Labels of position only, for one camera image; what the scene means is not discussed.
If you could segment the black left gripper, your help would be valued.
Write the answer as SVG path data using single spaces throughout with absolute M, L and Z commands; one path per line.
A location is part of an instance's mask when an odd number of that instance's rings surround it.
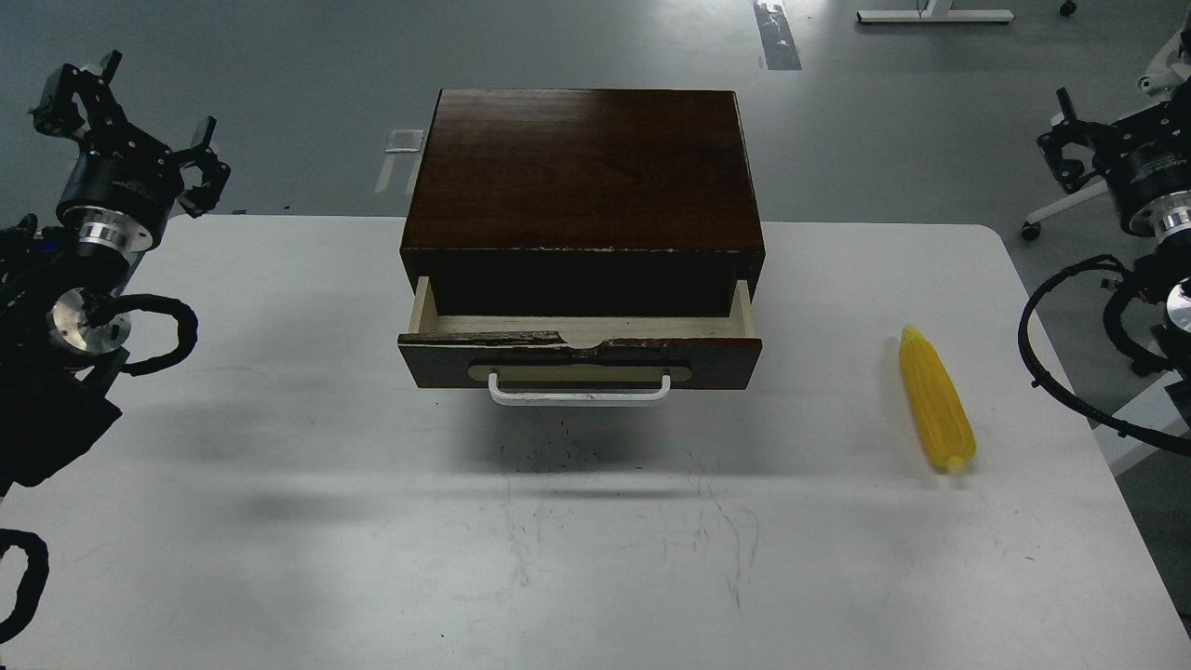
M 108 52 L 96 73 L 71 63 L 60 65 L 31 109 L 33 129 L 80 148 L 56 207 L 57 220 L 68 221 L 73 208 L 105 208 L 131 217 L 149 233 L 162 234 L 175 200 L 191 218 L 216 208 L 231 169 L 212 148 L 214 117 L 197 123 L 192 148 L 176 152 L 149 133 L 131 130 L 111 90 L 121 60 L 120 51 Z M 186 168 L 197 168 L 201 179 L 182 190 Z

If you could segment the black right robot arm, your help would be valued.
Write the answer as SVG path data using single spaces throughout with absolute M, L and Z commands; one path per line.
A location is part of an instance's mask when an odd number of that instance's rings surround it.
M 1056 90 L 1056 99 L 1061 109 L 1058 123 L 1037 139 L 1050 175 L 1067 194 L 1075 194 L 1090 179 L 1102 177 L 1114 198 L 1122 232 L 1153 238 L 1156 251 L 1137 259 L 1134 270 L 1110 256 L 1068 267 L 1034 293 L 1024 312 L 1037 308 L 1041 298 L 1077 273 L 1120 273 L 1102 317 L 1106 339 L 1131 361 L 1131 372 L 1137 376 L 1161 370 L 1186 372 L 1187 318 L 1178 317 L 1177 301 L 1187 298 L 1187 84 L 1178 86 L 1170 100 L 1111 124 L 1077 118 L 1064 87 Z M 1149 352 L 1120 323 L 1134 300 L 1165 306 L 1165 342 L 1172 346 L 1172 356 Z

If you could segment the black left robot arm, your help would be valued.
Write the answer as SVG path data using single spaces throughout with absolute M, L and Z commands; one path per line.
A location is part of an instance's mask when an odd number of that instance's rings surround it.
M 27 215 L 4 228 L 6 488 L 39 486 L 88 452 L 121 417 L 107 397 L 116 378 L 174 368 L 197 346 L 191 305 L 125 288 L 173 208 L 206 215 L 231 170 L 213 117 L 182 149 L 135 126 L 111 89 L 120 63 L 116 50 L 95 69 L 66 63 L 31 109 L 35 131 L 73 140 L 77 159 L 54 225 Z

